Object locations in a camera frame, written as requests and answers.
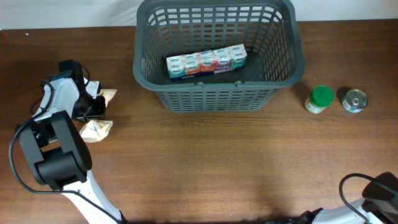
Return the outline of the tan paper snack packet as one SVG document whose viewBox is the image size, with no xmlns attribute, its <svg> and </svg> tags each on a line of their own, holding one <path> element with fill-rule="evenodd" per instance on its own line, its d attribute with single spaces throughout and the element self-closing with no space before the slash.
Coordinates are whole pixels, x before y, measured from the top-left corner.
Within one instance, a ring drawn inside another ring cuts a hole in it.
<svg viewBox="0 0 398 224">
<path fill-rule="evenodd" d="M 117 92 L 117 89 L 102 89 L 97 97 L 103 96 L 105 99 L 105 106 L 113 99 Z M 87 122 L 80 130 L 80 136 L 87 143 L 100 142 L 108 136 L 113 121 L 106 120 L 91 120 Z"/>
</svg>

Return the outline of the multicolour tissue pack row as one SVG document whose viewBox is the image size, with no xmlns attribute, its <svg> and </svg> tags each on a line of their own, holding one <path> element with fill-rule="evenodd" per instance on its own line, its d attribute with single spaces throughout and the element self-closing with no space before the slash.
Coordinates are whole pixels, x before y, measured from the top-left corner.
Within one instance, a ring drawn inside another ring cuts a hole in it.
<svg viewBox="0 0 398 224">
<path fill-rule="evenodd" d="M 179 81 L 241 69 L 245 66 L 247 57 L 244 44 L 238 44 L 167 57 L 166 65 L 170 79 Z"/>
</svg>

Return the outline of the pull-tab tin can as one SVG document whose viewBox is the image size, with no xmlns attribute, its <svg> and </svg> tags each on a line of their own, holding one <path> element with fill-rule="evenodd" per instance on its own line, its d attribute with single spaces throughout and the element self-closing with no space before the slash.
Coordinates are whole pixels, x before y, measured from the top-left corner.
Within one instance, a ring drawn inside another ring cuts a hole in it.
<svg viewBox="0 0 398 224">
<path fill-rule="evenodd" d="M 352 89 L 345 94 L 342 100 L 343 108 L 350 113 L 359 113 L 368 105 L 368 97 L 359 89 Z"/>
</svg>

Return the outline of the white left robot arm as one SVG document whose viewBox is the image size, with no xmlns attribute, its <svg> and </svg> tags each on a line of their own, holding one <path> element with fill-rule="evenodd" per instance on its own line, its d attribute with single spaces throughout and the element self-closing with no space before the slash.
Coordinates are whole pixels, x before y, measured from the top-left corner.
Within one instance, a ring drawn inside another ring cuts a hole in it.
<svg viewBox="0 0 398 224">
<path fill-rule="evenodd" d="M 74 125 L 101 119 L 106 100 L 101 84 L 90 79 L 86 67 L 75 60 L 58 64 L 59 73 L 42 80 L 43 97 L 33 116 L 16 128 L 9 146 L 9 162 L 19 143 L 34 179 L 49 190 L 27 186 L 15 169 L 16 180 L 39 195 L 64 195 L 89 223 L 126 223 L 123 213 L 105 196 L 92 173 L 86 143 Z"/>
</svg>

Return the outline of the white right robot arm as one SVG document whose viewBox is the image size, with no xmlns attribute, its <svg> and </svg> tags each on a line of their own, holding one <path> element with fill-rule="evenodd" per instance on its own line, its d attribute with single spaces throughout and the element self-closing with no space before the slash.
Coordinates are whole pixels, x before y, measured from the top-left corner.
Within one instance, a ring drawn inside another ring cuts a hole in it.
<svg viewBox="0 0 398 224">
<path fill-rule="evenodd" d="M 362 197 L 348 202 L 343 193 L 344 183 L 353 177 L 369 181 L 362 192 Z M 339 183 L 339 195 L 344 205 L 334 209 L 320 208 L 317 211 L 304 212 L 292 220 L 293 224 L 397 224 L 397 177 L 384 172 L 373 178 L 354 173 L 342 178 Z"/>
</svg>

